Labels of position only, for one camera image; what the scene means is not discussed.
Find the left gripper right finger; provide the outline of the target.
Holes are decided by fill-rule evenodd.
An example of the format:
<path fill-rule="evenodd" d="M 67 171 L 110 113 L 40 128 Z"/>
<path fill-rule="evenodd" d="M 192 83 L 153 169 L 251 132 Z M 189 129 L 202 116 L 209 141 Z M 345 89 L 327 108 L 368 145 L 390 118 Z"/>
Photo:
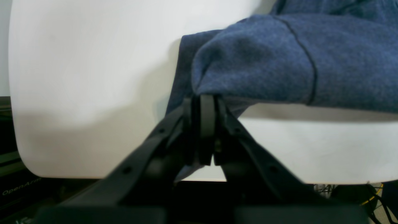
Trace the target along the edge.
<path fill-rule="evenodd" d="M 199 97 L 199 161 L 212 156 L 226 180 L 253 204 L 326 205 L 327 199 L 295 177 L 260 146 L 218 96 Z"/>

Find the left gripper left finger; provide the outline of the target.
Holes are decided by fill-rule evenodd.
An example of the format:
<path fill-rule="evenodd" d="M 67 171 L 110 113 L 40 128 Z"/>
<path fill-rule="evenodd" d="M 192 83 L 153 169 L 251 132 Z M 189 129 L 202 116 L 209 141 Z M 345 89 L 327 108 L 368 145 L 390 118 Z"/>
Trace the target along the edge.
<path fill-rule="evenodd" d="M 157 204 L 195 165 L 195 99 L 185 98 L 111 174 L 64 207 Z"/>

